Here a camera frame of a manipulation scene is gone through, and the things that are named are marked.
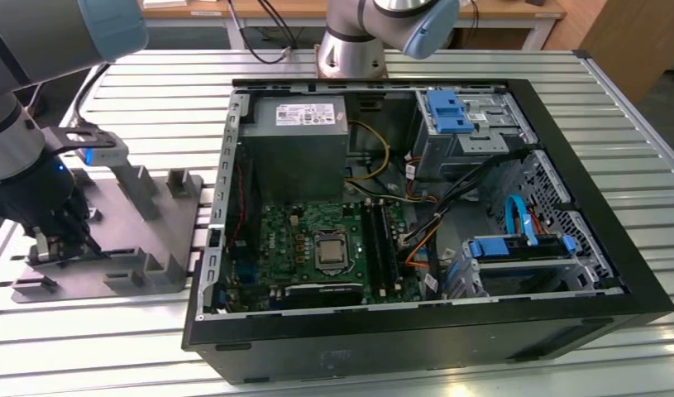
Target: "gray robot arm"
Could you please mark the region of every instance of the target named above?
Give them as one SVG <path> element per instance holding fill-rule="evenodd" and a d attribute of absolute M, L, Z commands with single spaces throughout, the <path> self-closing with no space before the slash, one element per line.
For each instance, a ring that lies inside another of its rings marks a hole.
<path fill-rule="evenodd" d="M 318 61 L 324 77 L 384 73 L 383 43 L 407 56 L 432 55 L 459 16 L 459 0 L 339 0 L 327 5 Z"/>
<path fill-rule="evenodd" d="M 141 50 L 136 0 L 0 0 L 0 95 Z"/>
<path fill-rule="evenodd" d="M 147 42 L 136 0 L 0 0 L 0 216 L 49 247 L 31 260 L 99 252 L 85 198 L 57 154 L 120 145 L 105 132 L 81 144 L 41 131 L 11 92 L 111 62 Z"/>

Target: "desk leg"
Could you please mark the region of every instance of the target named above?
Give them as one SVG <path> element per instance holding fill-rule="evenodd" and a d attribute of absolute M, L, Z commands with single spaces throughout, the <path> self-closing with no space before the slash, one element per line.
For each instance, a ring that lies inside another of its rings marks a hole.
<path fill-rule="evenodd" d="M 239 19 L 239 23 L 242 26 L 246 26 L 244 19 Z M 228 45 L 231 46 L 231 49 L 244 50 L 246 49 L 244 39 L 240 37 L 239 28 L 236 27 L 236 24 L 234 23 L 234 20 L 231 18 L 226 19 L 226 34 L 228 35 Z"/>
<path fill-rule="evenodd" d="M 547 36 L 555 25 L 554 19 L 539 19 L 535 21 L 535 27 L 531 29 L 525 38 L 523 51 L 538 51 L 543 49 Z"/>

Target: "power supply label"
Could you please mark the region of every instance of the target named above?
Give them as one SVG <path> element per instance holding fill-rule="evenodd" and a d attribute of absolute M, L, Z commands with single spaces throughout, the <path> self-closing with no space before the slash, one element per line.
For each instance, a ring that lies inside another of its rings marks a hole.
<path fill-rule="evenodd" d="M 275 110 L 276 126 L 326 126 L 336 124 L 331 103 L 292 103 Z"/>

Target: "white label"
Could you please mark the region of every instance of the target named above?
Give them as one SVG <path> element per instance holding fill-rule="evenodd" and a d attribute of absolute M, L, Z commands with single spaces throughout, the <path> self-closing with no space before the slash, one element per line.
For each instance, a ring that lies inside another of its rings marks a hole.
<path fill-rule="evenodd" d="M 424 276 L 424 284 L 430 287 L 432 291 L 436 292 L 436 280 L 435 277 L 430 275 L 430 273 Z"/>
<path fill-rule="evenodd" d="M 275 109 L 276 126 L 326 126 L 336 124 L 331 103 L 296 103 Z"/>
<path fill-rule="evenodd" d="M 469 120 L 473 122 L 485 122 L 486 121 L 486 114 L 483 113 L 467 113 Z"/>
<path fill-rule="evenodd" d="M 220 17 L 220 11 L 192 11 L 189 15 L 195 15 L 196 17 Z"/>
<path fill-rule="evenodd" d="M 559 18 L 562 14 L 558 14 L 555 12 L 539 12 L 535 14 L 535 18 Z"/>
<path fill-rule="evenodd" d="M 404 177 L 410 180 L 415 179 L 415 166 L 412 164 L 404 166 Z"/>
<path fill-rule="evenodd" d="M 450 259 L 453 259 L 457 255 L 457 251 L 453 250 L 451 248 L 446 248 L 444 249 L 444 252 L 442 253 L 442 260 L 443 261 L 449 261 Z"/>

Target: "slotted table surface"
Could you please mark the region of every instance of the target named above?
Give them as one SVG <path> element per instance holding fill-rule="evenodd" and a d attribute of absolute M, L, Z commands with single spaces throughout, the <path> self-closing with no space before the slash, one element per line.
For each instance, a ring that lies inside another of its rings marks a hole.
<path fill-rule="evenodd" d="M 569 52 L 519 51 L 446 51 L 420 61 L 388 52 L 386 60 L 392 78 L 531 81 L 674 301 L 674 154 L 594 62 Z M 177 167 L 202 175 L 202 202 L 211 203 L 232 79 L 314 76 L 308 51 L 278 65 L 259 64 L 243 51 L 144 51 L 111 67 L 83 112 L 124 139 L 132 164 L 157 175 Z M 83 166 L 76 158 L 65 162 Z M 95 178 L 112 176 L 87 169 Z M 207 239 L 207 217 L 203 208 L 197 248 Z M 188 289 L 15 304 L 7 282 L 20 275 L 23 262 L 8 258 L 27 251 L 29 240 L 20 235 L 7 222 L 0 231 L 0 395 L 674 394 L 674 313 L 554 361 L 234 387 L 180 349 Z"/>

